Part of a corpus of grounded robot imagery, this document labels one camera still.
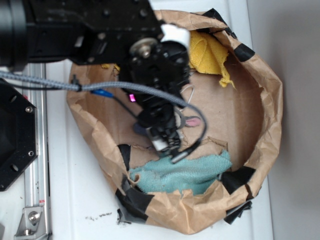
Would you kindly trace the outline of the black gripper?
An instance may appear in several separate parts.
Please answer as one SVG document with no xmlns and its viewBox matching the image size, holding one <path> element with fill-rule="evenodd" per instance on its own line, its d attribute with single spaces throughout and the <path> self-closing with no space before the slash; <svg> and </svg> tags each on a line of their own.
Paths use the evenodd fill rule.
<svg viewBox="0 0 320 240">
<path fill-rule="evenodd" d="M 182 98 L 180 91 L 189 83 L 188 62 L 188 50 L 178 42 L 139 40 L 129 49 L 128 62 L 120 66 L 119 81 L 136 85 L 123 90 L 142 107 L 138 124 L 161 157 L 180 154 L 182 140 L 175 115 L 178 104 L 168 96 Z"/>
</svg>

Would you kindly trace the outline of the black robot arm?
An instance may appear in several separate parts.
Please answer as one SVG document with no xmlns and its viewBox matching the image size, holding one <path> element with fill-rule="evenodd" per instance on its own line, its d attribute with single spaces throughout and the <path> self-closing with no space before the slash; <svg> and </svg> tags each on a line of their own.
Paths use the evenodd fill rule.
<svg viewBox="0 0 320 240">
<path fill-rule="evenodd" d="M 155 150 L 178 161 L 176 123 L 189 81 L 190 32 L 158 20 L 147 0 L 3 0 L 0 3 L 0 65 L 11 72 L 30 63 L 70 60 L 116 64 L 118 86 L 142 107 L 136 117 Z"/>
</svg>

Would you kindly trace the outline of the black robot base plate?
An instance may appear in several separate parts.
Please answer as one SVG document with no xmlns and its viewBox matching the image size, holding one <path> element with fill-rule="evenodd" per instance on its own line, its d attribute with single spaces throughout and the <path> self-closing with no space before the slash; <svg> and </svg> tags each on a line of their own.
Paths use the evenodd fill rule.
<svg viewBox="0 0 320 240">
<path fill-rule="evenodd" d="M 0 80 L 0 190 L 20 177 L 37 157 L 37 108 Z"/>
</svg>

